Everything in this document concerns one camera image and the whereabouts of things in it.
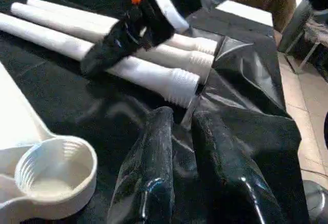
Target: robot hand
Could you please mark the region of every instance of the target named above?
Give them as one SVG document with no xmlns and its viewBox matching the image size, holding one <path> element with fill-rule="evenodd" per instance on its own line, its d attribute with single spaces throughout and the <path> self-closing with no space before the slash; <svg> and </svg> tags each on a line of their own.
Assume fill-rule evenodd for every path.
<svg viewBox="0 0 328 224">
<path fill-rule="evenodd" d="M 185 20 L 200 8 L 211 9 L 224 0 L 131 0 L 132 9 L 95 44 L 82 61 L 81 70 L 92 75 L 116 64 L 140 48 L 158 46 L 189 28 Z M 328 14 L 328 0 L 309 0 L 319 15 Z"/>
</svg>

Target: white cylinder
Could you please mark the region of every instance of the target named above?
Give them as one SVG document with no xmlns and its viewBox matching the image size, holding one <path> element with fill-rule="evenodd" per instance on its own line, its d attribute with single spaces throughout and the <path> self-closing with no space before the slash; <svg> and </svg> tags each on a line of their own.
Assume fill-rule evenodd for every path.
<svg viewBox="0 0 328 224">
<path fill-rule="evenodd" d="M 174 34 L 172 38 L 164 44 L 186 51 L 200 51 L 209 55 L 214 55 L 217 42 L 208 38 L 191 38 L 181 34 Z"/>
<path fill-rule="evenodd" d="M 149 51 L 140 50 L 134 55 L 168 68 L 180 68 L 197 74 L 202 84 L 206 83 L 214 61 L 212 55 L 199 51 L 185 51 L 166 45 L 160 45 Z"/>
<path fill-rule="evenodd" d="M 81 22 L 74 18 L 60 15 L 37 7 L 13 3 L 11 12 L 14 15 L 41 24 L 43 26 L 83 38 L 91 42 L 103 39 L 110 31 L 109 27 Z M 150 51 L 141 50 L 134 54 L 168 68 L 181 68 L 200 76 L 200 82 L 206 83 L 214 57 L 198 51 L 185 51 L 178 48 L 160 45 Z"/>
<path fill-rule="evenodd" d="M 50 3 L 43 0 L 27 0 L 26 4 L 35 6 L 44 10 L 54 11 L 64 15 L 68 15 L 78 20 L 85 20 L 100 25 L 114 24 L 117 19 L 108 16 L 99 15 L 85 10 L 78 10 L 71 7 Z"/>
<path fill-rule="evenodd" d="M 78 60 L 82 60 L 93 47 L 88 41 L 2 13 L 0 13 L 0 30 Z"/>
<path fill-rule="evenodd" d="M 13 3 L 10 11 L 12 14 L 33 23 L 67 33 L 90 42 L 102 40 L 111 30 L 111 27 L 108 26 L 105 27 L 86 22 L 84 20 L 77 20 L 60 13 L 43 10 L 38 7 L 24 5 L 21 3 Z"/>
<path fill-rule="evenodd" d="M 169 69 L 130 56 L 107 70 L 149 90 L 166 101 L 187 108 L 195 97 L 199 76 L 182 69 Z"/>
<path fill-rule="evenodd" d="M 27 0 L 27 4 L 44 10 L 61 13 L 78 20 L 83 19 L 85 21 L 89 21 L 103 26 L 111 26 L 118 21 L 117 19 L 112 17 L 99 15 L 84 10 L 78 10 L 67 6 L 46 2 L 43 0 Z M 187 51 L 200 51 L 211 55 L 214 55 L 217 46 L 217 42 L 211 39 L 202 37 L 191 38 L 180 34 L 175 34 L 164 44 Z"/>
<path fill-rule="evenodd" d="M 64 33 L 0 13 L 0 30 L 81 61 L 93 44 Z M 168 69 L 135 57 L 124 58 L 109 73 L 159 93 L 165 100 L 187 108 L 195 96 L 199 76 Z"/>
</svg>

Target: threaded pipe end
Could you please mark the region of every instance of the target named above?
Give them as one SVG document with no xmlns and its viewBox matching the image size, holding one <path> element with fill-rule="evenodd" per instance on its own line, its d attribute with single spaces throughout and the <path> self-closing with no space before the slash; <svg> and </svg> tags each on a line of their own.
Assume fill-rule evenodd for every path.
<svg viewBox="0 0 328 224">
<path fill-rule="evenodd" d="M 187 71 L 199 75 L 200 82 L 205 84 L 209 77 L 211 67 L 214 61 L 214 56 L 203 52 L 192 51 L 190 61 L 187 66 Z"/>
<path fill-rule="evenodd" d="M 165 100 L 188 108 L 195 97 L 199 76 L 182 69 L 172 69 L 163 97 Z"/>
<path fill-rule="evenodd" d="M 217 42 L 207 38 L 196 38 L 197 40 L 197 51 L 214 55 Z"/>
</svg>

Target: gray metal frame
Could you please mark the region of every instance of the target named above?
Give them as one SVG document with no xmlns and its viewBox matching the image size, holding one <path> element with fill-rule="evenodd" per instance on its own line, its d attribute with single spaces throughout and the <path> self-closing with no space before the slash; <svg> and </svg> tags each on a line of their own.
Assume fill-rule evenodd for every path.
<svg viewBox="0 0 328 224">
<path fill-rule="evenodd" d="M 311 50 L 308 52 L 302 63 L 298 66 L 295 59 L 292 56 L 288 56 L 288 53 L 292 50 L 292 48 L 296 45 L 296 43 L 301 39 L 301 37 L 304 35 L 304 30 L 302 30 L 298 36 L 293 40 L 293 42 L 288 46 L 286 51 L 284 52 L 284 57 L 291 66 L 292 70 L 296 74 L 301 74 L 303 71 L 304 65 L 308 62 L 310 57 L 312 56 L 313 52 L 317 49 L 318 45 L 320 44 L 320 41 L 315 41 L 314 45 L 312 46 Z"/>
</svg>

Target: floor tile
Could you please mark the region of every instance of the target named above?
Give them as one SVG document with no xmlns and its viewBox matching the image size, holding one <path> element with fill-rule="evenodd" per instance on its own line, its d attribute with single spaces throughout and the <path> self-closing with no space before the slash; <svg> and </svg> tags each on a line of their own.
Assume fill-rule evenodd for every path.
<svg viewBox="0 0 328 224">
<path fill-rule="evenodd" d="M 294 58 L 294 57 L 291 56 L 291 55 L 288 55 L 287 58 L 288 58 L 288 63 L 293 67 L 293 69 L 298 70 L 298 69 L 299 69 L 299 66 L 300 66 L 301 63 L 302 63 L 302 61 L 299 60 L 299 59 Z"/>
<path fill-rule="evenodd" d="M 303 180 L 311 180 L 328 189 L 327 176 L 301 170 Z"/>
<path fill-rule="evenodd" d="M 298 148 L 298 157 L 304 157 L 308 160 L 315 161 L 320 164 L 322 163 L 319 148 L 314 138 L 302 138 L 301 144 Z"/>
<path fill-rule="evenodd" d="M 281 69 L 288 70 L 289 72 L 293 72 L 291 66 L 287 63 L 286 58 L 284 57 L 283 53 L 277 52 L 278 60 L 279 60 L 279 67 Z"/>
<path fill-rule="evenodd" d="M 286 104 L 306 110 L 301 85 L 297 75 L 285 69 L 280 69 L 280 73 Z"/>
<path fill-rule="evenodd" d="M 310 120 L 309 113 L 302 109 L 296 108 L 291 105 L 286 105 L 288 114 L 296 122 L 298 129 L 300 130 L 302 138 L 315 139 L 315 134 L 312 128 L 312 123 Z"/>
<path fill-rule="evenodd" d="M 319 152 L 321 155 L 322 163 L 324 166 L 328 167 L 328 149 L 326 147 L 323 135 L 323 126 L 325 117 L 317 116 L 310 113 L 310 119 L 313 127 L 313 131 L 318 144 Z"/>
<path fill-rule="evenodd" d="M 312 161 L 302 155 L 298 157 L 298 160 L 301 169 L 325 174 L 325 168 L 321 161 Z"/>
<path fill-rule="evenodd" d="M 303 73 L 298 75 L 301 84 L 311 85 L 312 88 L 326 91 L 328 93 L 328 83 L 324 78 L 318 73 L 316 68 L 308 63 L 303 68 Z"/>
<path fill-rule="evenodd" d="M 325 165 L 323 165 L 323 167 L 324 167 L 324 170 L 326 172 L 326 176 L 327 176 L 327 180 L 328 180 L 328 167 L 326 167 Z"/>
<path fill-rule="evenodd" d="M 305 83 L 301 83 L 301 88 L 307 110 L 318 116 L 325 116 L 328 112 L 328 90 Z"/>
<path fill-rule="evenodd" d="M 298 156 L 322 163 L 316 137 L 312 128 L 309 114 L 299 108 L 286 105 L 288 114 L 294 119 L 301 133 L 302 141 L 298 148 Z"/>
</svg>

